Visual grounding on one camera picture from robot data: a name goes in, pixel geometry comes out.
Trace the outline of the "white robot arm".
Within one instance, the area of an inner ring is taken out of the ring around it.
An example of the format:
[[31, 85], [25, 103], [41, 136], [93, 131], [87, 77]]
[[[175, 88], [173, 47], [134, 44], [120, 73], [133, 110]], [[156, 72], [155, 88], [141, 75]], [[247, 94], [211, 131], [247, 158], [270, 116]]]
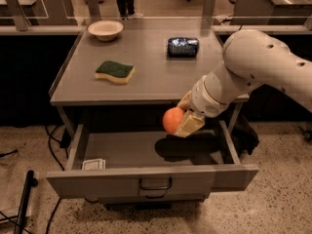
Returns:
[[239, 96], [273, 87], [312, 111], [312, 62], [282, 41], [257, 30], [239, 30], [223, 44], [222, 62], [178, 103], [185, 114], [174, 135], [188, 137], [225, 111]]

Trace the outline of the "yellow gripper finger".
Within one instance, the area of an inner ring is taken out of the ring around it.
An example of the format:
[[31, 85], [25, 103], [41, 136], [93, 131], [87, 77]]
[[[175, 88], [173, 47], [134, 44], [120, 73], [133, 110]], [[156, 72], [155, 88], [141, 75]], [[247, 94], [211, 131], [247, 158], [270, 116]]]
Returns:
[[179, 101], [176, 105], [178, 108], [182, 109], [183, 111], [190, 109], [190, 97], [191, 92], [187, 92], [186, 95]]
[[178, 125], [175, 136], [188, 137], [205, 125], [205, 116], [191, 110], [187, 110], [181, 123]]

